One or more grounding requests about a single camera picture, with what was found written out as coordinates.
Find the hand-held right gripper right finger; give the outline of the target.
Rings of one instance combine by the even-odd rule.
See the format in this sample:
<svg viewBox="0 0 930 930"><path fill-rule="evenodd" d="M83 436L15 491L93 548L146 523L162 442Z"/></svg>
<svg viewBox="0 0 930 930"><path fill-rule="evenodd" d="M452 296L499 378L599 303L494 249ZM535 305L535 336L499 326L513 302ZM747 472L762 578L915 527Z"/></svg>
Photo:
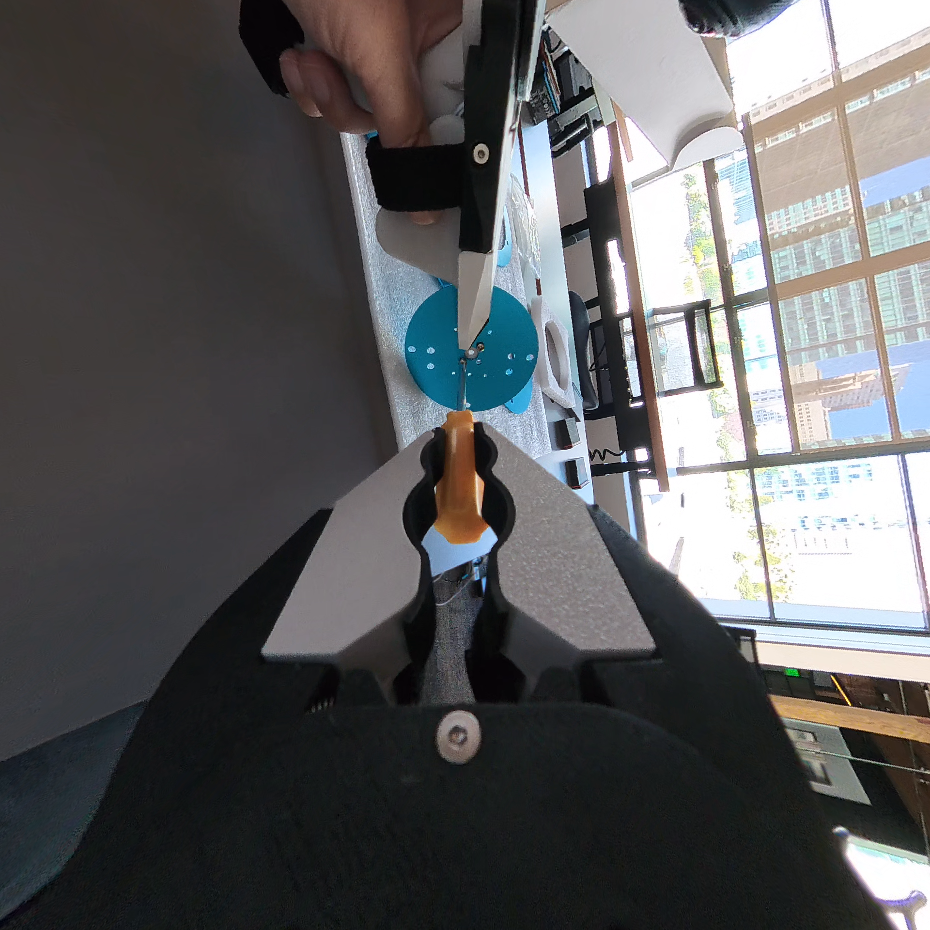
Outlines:
<svg viewBox="0 0 930 930"><path fill-rule="evenodd" d="M483 427L504 522L495 529L485 604L503 615L499 653L536 683L548 668L588 660L639 659L656 650L589 506L537 461Z"/></svg>

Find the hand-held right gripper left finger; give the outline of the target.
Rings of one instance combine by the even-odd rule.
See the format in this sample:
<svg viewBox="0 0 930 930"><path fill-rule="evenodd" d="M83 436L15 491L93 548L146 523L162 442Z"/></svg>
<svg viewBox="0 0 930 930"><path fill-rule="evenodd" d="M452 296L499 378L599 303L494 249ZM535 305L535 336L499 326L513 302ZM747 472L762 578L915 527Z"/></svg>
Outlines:
<svg viewBox="0 0 930 930"><path fill-rule="evenodd" d="M336 502L262 657L362 669L378 683L393 683L411 662L403 623L422 561L403 508L426 476L422 454L435 437L418 437Z"/></svg>

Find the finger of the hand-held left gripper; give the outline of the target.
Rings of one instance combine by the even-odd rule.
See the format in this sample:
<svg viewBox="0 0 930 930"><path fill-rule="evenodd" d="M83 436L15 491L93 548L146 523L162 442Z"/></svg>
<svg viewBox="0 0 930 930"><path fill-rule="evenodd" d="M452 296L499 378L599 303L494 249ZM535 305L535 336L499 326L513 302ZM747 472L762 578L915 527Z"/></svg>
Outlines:
<svg viewBox="0 0 930 930"><path fill-rule="evenodd" d="M490 316L497 252L459 252L457 332L462 351L471 348Z"/></svg>
<svg viewBox="0 0 930 930"><path fill-rule="evenodd" d="M442 280L458 280L459 224L458 207L441 211L439 219L428 225L380 207L376 236L381 248L398 261Z"/></svg>

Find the small blue round plate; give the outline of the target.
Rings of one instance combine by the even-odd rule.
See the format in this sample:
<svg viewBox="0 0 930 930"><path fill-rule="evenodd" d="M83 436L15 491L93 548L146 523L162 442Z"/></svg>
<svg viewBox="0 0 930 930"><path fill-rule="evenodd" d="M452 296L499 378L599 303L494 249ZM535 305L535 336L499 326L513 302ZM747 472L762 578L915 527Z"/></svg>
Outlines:
<svg viewBox="0 0 930 930"><path fill-rule="evenodd" d="M432 401L459 409L459 389L473 412L513 400L532 378L539 359L539 336L529 310L495 286L490 316L467 357L459 347L458 290L442 287L414 312L402 350L416 386Z"/></svg>

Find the yellow handled screwdriver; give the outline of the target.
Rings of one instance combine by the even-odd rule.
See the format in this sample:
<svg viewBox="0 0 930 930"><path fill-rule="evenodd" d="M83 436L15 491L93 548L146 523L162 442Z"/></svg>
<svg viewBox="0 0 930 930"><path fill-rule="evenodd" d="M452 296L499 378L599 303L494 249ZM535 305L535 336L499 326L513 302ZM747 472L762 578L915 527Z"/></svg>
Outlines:
<svg viewBox="0 0 930 930"><path fill-rule="evenodd" d="M458 363L456 408L442 426L444 470L435 485L436 532L452 545L472 545L493 529L484 517L484 482L476 468L475 421L467 401L468 363L478 350L465 350Z"/></svg>

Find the grey desk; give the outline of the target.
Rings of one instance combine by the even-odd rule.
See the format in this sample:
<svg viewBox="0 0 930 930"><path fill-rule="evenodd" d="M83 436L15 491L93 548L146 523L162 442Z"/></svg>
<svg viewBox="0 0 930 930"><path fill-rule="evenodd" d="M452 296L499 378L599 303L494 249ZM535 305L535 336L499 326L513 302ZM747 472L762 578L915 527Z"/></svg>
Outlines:
<svg viewBox="0 0 930 930"><path fill-rule="evenodd" d="M396 448L341 140L237 2L2 2L2 758Z"/></svg>

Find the person's left hand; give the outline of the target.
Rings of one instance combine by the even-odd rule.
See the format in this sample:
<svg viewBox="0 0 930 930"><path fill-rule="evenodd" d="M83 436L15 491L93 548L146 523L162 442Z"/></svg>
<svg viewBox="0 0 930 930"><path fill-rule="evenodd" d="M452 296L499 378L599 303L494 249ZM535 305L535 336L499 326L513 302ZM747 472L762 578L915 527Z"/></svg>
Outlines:
<svg viewBox="0 0 930 930"><path fill-rule="evenodd" d="M432 145L419 60L462 21L459 1L286 1L312 48L280 57L288 95L341 133L383 148Z"/></svg>

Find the white foam sheet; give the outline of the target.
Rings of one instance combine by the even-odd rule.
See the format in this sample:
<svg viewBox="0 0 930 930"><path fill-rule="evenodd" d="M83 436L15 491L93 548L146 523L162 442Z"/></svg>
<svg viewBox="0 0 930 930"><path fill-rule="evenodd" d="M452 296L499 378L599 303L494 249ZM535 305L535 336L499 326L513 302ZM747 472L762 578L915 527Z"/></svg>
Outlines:
<svg viewBox="0 0 930 930"><path fill-rule="evenodd" d="M434 279L389 256L376 236L377 201L366 165L366 139L341 134L343 157L352 192L356 227L365 270L370 314L399 449L446 419L445 408L416 387L407 368L403 338L408 324L425 298L439 289ZM518 299L526 296L518 259L497 273L496 283ZM543 394L534 376L531 402L526 412L515 414L504 406L479 413L530 457L539 459L552 452Z"/></svg>

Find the orange cardboard box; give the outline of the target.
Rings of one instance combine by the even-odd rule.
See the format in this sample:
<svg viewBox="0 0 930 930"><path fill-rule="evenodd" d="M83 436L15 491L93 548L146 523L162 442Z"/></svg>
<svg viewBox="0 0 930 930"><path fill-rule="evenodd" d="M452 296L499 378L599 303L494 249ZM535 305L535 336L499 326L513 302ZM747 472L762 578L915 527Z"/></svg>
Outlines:
<svg viewBox="0 0 930 930"><path fill-rule="evenodd" d="M545 17L671 170L743 147L718 58L679 2L547 2Z"/></svg>

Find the brown wooden table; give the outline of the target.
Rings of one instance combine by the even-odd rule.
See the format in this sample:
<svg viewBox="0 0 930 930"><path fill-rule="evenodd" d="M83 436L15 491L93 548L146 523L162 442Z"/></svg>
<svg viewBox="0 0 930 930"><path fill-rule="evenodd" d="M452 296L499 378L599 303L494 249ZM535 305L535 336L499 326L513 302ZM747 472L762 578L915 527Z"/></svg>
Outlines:
<svg viewBox="0 0 930 930"><path fill-rule="evenodd" d="M663 448L653 357L646 327L645 300L635 244L630 194L624 170L628 156L632 153L632 146L623 111L614 101L611 101L611 106L614 122L608 128L608 136L611 151L611 171L620 223L619 250L625 266L637 370L652 444L653 467L658 490L662 493L668 493L670 491L668 467Z"/></svg>

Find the large glass window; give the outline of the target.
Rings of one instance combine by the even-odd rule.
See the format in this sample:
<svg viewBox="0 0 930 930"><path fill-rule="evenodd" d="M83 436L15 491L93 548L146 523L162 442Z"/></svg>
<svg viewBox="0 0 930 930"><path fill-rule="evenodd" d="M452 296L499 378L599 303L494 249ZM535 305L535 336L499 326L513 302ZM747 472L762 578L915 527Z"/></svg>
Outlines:
<svg viewBox="0 0 930 930"><path fill-rule="evenodd" d="M928 633L928 2L793 2L722 52L739 142L625 158L668 491L721 618Z"/></svg>

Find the white foam frame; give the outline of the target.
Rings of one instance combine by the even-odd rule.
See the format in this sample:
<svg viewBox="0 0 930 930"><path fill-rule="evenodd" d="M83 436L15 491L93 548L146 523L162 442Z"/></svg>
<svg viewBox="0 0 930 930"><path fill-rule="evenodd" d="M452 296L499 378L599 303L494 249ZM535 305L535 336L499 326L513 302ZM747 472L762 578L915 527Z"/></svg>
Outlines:
<svg viewBox="0 0 930 930"><path fill-rule="evenodd" d="M530 411L544 413L545 400L554 402L583 421L580 399L575 391L571 362L574 347L563 322L552 311L543 296L533 296L529 306L538 336L537 365L530 384Z"/></svg>

